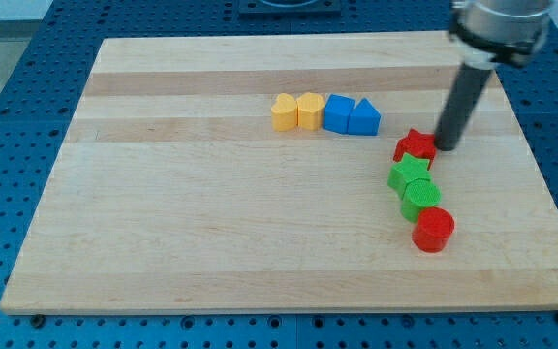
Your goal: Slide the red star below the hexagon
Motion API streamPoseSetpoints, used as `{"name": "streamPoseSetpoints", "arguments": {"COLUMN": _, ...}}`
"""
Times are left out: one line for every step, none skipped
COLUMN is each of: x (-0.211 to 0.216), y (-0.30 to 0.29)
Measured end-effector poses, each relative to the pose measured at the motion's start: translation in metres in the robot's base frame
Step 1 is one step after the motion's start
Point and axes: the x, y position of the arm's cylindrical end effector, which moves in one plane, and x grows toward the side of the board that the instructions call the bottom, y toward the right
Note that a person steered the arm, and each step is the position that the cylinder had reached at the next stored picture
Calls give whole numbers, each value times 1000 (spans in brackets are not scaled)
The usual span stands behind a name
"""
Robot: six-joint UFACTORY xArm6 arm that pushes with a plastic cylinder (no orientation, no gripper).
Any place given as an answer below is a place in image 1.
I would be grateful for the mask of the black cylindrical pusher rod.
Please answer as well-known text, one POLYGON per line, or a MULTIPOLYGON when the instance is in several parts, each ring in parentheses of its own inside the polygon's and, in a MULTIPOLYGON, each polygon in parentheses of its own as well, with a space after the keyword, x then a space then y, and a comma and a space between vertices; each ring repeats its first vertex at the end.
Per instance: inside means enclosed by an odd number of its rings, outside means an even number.
POLYGON ((461 64, 435 129, 434 145, 438 150, 457 148, 491 74, 491 70, 461 64))

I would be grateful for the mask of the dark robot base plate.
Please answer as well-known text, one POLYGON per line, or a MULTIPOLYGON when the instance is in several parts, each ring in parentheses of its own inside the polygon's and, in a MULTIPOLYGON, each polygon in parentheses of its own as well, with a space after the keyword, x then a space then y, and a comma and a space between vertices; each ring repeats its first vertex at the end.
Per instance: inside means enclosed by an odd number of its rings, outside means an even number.
POLYGON ((240 16, 337 15, 341 0, 238 0, 240 16))

